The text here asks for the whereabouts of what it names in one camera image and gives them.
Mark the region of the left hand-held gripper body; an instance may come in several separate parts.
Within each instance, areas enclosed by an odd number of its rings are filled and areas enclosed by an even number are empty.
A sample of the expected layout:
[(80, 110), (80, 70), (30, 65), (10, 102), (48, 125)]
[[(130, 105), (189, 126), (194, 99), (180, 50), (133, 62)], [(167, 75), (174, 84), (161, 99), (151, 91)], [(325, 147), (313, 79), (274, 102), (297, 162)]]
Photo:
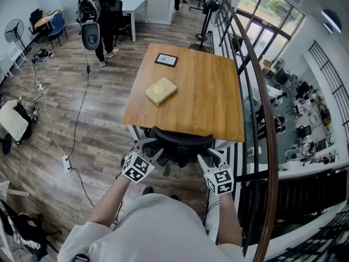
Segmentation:
[(156, 156), (131, 150), (124, 159), (122, 175), (134, 183), (141, 182), (155, 169)]

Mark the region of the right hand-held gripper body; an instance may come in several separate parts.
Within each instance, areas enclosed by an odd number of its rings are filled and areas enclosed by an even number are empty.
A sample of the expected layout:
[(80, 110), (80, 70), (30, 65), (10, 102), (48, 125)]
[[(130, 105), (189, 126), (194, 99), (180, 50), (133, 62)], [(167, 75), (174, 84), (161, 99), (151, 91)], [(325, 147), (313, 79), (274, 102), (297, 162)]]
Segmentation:
[(231, 193), (233, 191), (233, 172), (228, 165), (220, 168), (211, 168), (204, 173), (209, 190), (216, 196)]

